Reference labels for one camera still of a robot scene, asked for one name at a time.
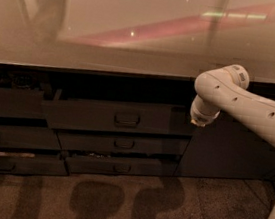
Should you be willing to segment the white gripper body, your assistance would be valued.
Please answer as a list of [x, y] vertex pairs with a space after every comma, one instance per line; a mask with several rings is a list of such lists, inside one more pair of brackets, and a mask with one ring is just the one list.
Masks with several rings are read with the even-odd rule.
[[207, 104], [207, 102], [194, 101], [190, 108], [191, 119], [207, 125], [212, 124], [214, 120], [220, 115], [220, 110], [214, 105]]

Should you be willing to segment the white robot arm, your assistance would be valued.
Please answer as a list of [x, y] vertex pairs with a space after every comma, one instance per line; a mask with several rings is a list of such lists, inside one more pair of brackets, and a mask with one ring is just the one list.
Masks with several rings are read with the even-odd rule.
[[275, 148], [275, 100], [249, 92], [249, 84], [240, 64], [201, 73], [194, 82], [192, 124], [207, 126], [225, 111]]

